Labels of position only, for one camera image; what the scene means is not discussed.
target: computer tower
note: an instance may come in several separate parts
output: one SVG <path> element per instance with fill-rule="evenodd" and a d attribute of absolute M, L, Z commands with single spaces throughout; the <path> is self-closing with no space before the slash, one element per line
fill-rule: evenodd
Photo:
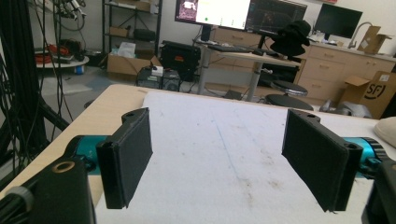
<path fill-rule="evenodd" d="M 179 91 L 180 77 L 177 71 L 168 71 L 163 73 L 163 90 Z"/>
<path fill-rule="evenodd" d="M 193 81 L 201 60 L 201 49 L 191 45 L 163 41 L 160 62 L 163 68 L 176 70 L 180 81 Z"/>
<path fill-rule="evenodd" d="M 146 87 L 152 89 L 160 89 L 162 84 L 161 77 L 155 77 L 151 75 L 151 68 L 142 68 L 137 74 L 136 86 Z"/>

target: cardboard box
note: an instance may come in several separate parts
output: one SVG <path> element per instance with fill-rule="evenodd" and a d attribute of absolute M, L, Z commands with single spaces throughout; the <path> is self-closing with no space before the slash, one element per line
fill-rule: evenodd
<path fill-rule="evenodd" d="M 346 90 L 340 99 L 365 105 L 373 119 L 380 119 L 390 100 L 396 92 L 396 74 L 378 71 L 372 80 L 361 77 L 348 77 L 345 80 Z"/>
<path fill-rule="evenodd" d="M 132 5 L 132 6 L 135 6 L 136 9 L 138 9 L 138 10 L 150 12 L 150 3 L 149 2 L 141 2 L 141 1 L 135 1 L 135 0 L 117 0 L 117 3 Z"/>
<path fill-rule="evenodd" d="M 127 36 L 128 30 L 120 27 L 110 26 L 110 34 L 117 36 Z"/>
<path fill-rule="evenodd" d="M 377 54 L 386 39 L 391 39 L 388 35 L 379 35 L 380 26 L 370 26 L 364 35 L 358 50 L 369 54 Z"/>
<path fill-rule="evenodd" d="M 107 72 L 110 78 L 118 80 L 136 80 L 139 71 L 146 66 L 162 66 L 154 56 L 152 50 L 137 49 L 136 58 L 125 58 L 115 54 L 108 54 Z"/>

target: computer monitor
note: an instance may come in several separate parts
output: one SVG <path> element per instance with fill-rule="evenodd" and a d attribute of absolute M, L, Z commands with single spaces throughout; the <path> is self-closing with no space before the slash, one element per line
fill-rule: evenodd
<path fill-rule="evenodd" d="M 212 25 L 245 30 L 250 0 L 177 0 L 175 21 L 203 25 L 201 39 L 209 40 Z"/>
<path fill-rule="evenodd" d="M 302 21 L 307 5 L 286 0 L 251 0 L 246 30 L 261 35 L 276 35 L 293 21 Z"/>
<path fill-rule="evenodd" d="M 323 4 L 314 30 L 324 33 L 326 40 L 330 35 L 351 38 L 359 24 L 361 14 L 361 11 Z"/>

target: round black seat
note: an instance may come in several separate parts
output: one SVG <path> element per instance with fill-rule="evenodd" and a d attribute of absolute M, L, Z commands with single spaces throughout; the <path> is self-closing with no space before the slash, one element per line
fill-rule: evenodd
<path fill-rule="evenodd" d="M 282 80 L 271 82 L 271 87 L 290 95 L 306 96 L 308 94 L 308 90 L 306 88 Z"/>
<path fill-rule="evenodd" d="M 288 95 L 269 94 L 265 96 L 265 100 L 269 105 L 280 105 L 303 110 L 314 110 L 314 108 L 304 101 L 289 97 Z"/>

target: table surface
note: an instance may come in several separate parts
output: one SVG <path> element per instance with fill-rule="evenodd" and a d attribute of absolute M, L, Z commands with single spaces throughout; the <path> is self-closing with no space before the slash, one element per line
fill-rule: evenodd
<path fill-rule="evenodd" d="M 257 63 L 269 63 L 269 64 L 274 64 L 274 65 L 282 65 L 282 66 L 287 66 L 287 67 L 297 67 L 300 66 L 299 63 L 293 62 L 287 59 L 280 59 L 280 58 L 275 58 L 269 55 L 256 55 L 252 53 L 239 53 L 239 52 L 219 52 L 220 57 L 225 57 L 225 58 L 235 58 L 235 59 L 241 59 L 241 60 L 250 60 L 254 61 Z"/>
<path fill-rule="evenodd" d="M 105 90 L 0 197 L 59 158 L 74 136 L 113 134 L 141 106 L 150 110 L 154 154 L 128 209 L 105 209 L 101 178 L 89 176 L 99 223 L 359 223 L 372 181 L 355 181 L 346 212 L 323 213 L 280 155 L 287 108 L 125 85 Z M 315 114 L 340 136 L 372 137 L 396 158 L 375 136 L 377 120 Z"/>

